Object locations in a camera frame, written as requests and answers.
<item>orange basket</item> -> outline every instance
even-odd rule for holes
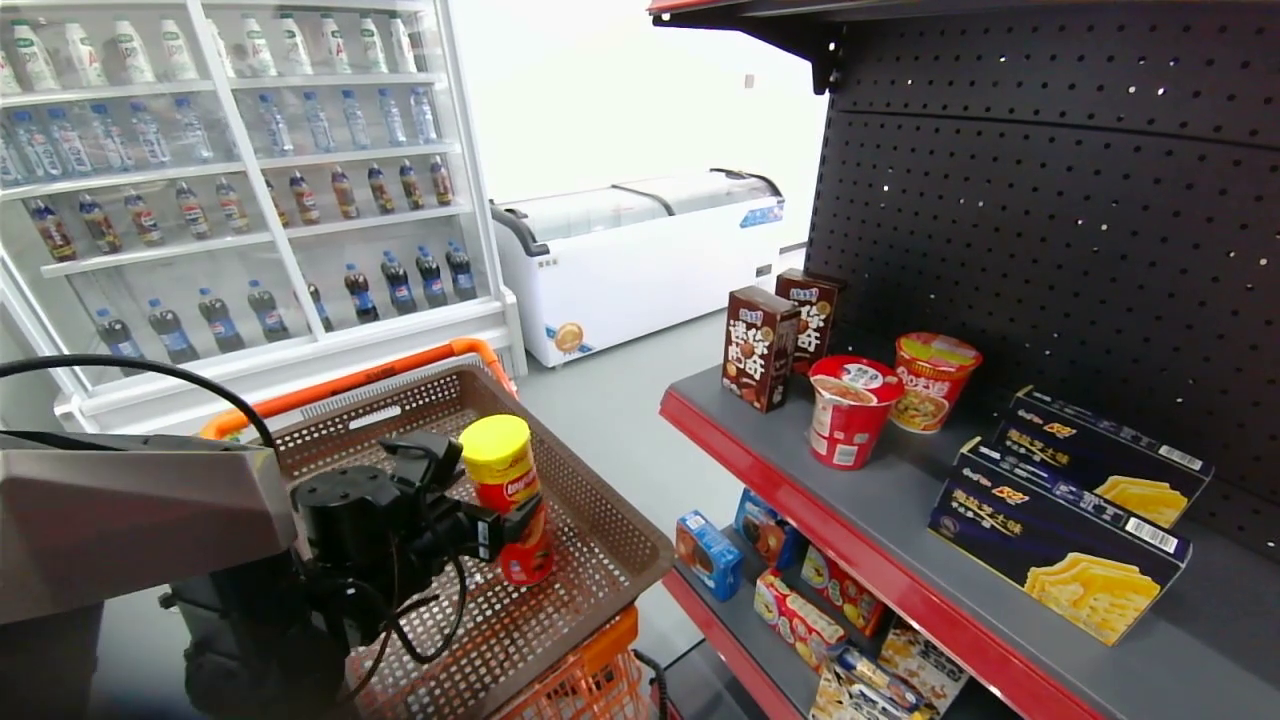
[[[467,355],[483,369],[453,364],[416,377],[425,366]],[[389,470],[378,446],[381,437],[420,429],[457,437],[480,416],[520,415],[532,430],[534,461],[556,528],[556,569],[536,585],[507,584],[495,566],[465,560],[466,612],[448,652],[420,666],[393,642],[357,698],[366,717],[648,716],[643,670],[628,651],[637,633],[632,602],[671,568],[671,542],[515,400],[515,386],[486,343],[456,340],[253,407],[278,416],[307,406],[320,411],[273,432],[280,469],[293,482],[353,465]],[[232,410],[201,436],[223,438],[247,424]],[[457,483],[449,495],[474,498],[470,482]],[[420,648],[436,647],[452,623],[457,579],[445,573],[430,592],[439,600],[402,619]],[[375,651],[364,648],[348,659],[351,684],[369,671]]]

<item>yellow canister lid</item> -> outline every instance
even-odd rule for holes
[[[529,443],[529,423],[516,415],[489,415],[467,425],[458,442],[462,460],[497,464],[508,460]]]

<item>red noodle cup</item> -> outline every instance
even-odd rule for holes
[[[861,468],[902,397],[902,382],[887,365],[855,355],[818,360],[809,382],[814,396],[809,448],[828,468]]]
[[[890,419],[913,433],[941,430],[978,365],[982,354],[954,337],[908,333],[897,338],[897,377],[906,395]]]

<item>cracker box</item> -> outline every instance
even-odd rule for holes
[[[799,562],[804,553],[806,541],[800,530],[783,520],[750,488],[742,488],[742,497],[737,501],[737,515],[733,518],[733,528],[755,547],[755,551],[771,568],[786,570]]]
[[[762,413],[781,406],[799,328],[790,300],[755,286],[728,293],[722,384]]]
[[[1181,573],[1190,542],[979,439],[961,448],[929,529],[1115,644]]]
[[[689,566],[724,602],[741,582],[742,553],[701,512],[686,512],[676,521],[676,557]]]
[[[755,580],[754,606],[755,612],[814,670],[822,666],[831,646],[845,641],[845,630],[787,587],[777,570],[765,570]]]
[[[879,628],[884,603],[855,580],[849,570],[812,544],[804,556],[800,579],[838,607],[864,635],[872,635]]]
[[[933,708],[914,688],[850,646],[829,655],[809,720],[929,720]]]
[[[906,680],[938,715],[951,707],[969,673],[933,641],[899,618],[881,647],[879,664]]]
[[[1033,387],[1014,396],[996,445],[1162,528],[1213,477],[1203,460]]]
[[[792,372],[808,374],[809,368],[827,355],[836,300],[844,286],[840,281],[810,275],[796,269],[785,270],[778,275],[773,293],[800,306],[800,334],[791,361]]]

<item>brown plastic basket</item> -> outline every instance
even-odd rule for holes
[[[297,482],[352,465],[390,470],[378,438],[421,429],[457,437],[475,419],[502,413],[520,415],[532,429],[534,461],[554,524],[554,571],[538,585],[518,588],[507,584],[494,565],[466,560],[466,614],[449,651],[422,667],[393,639],[358,700],[366,717],[488,716],[672,565],[667,536],[479,366],[452,366],[274,436],[280,466]],[[472,498],[471,483],[458,482],[451,495]],[[439,600],[402,620],[424,652],[438,646],[453,621],[458,592],[453,573],[438,577],[430,592]],[[375,650],[351,657],[351,683],[365,675]]]

